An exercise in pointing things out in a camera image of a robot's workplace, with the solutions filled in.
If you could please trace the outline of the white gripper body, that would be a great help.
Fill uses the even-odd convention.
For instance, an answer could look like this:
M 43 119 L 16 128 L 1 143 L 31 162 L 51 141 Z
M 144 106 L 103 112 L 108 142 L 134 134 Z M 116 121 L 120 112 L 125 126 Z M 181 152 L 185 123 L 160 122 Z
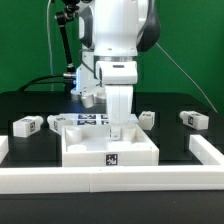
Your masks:
M 111 125 L 129 122 L 133 100 L 132 85 L 106 85 L 106 111 Z

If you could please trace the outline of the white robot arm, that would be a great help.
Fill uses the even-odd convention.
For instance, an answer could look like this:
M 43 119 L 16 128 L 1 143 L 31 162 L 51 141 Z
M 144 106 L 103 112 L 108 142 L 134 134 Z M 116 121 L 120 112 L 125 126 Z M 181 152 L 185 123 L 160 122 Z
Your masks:
M 133 86 L 137 83 L 140 52 L 149 50 L 160 36 L 155 0 L 62 0 L 61 26 L 79 20 L 81 65 L 67 56 L 68 72 L 74 76 L 71 93 L 85 107 L 94 96 L 106 98 L 110 138 L 119 140 L 129 123 Z

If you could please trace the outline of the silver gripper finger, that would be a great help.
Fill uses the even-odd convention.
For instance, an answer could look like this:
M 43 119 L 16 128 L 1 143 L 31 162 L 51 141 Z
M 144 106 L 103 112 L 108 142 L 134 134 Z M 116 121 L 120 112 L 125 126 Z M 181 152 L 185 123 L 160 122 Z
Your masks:
M 110 127 L 110 138 L 112 140 L 119 140 L 121 138 L 121 127 L 112 125 Z

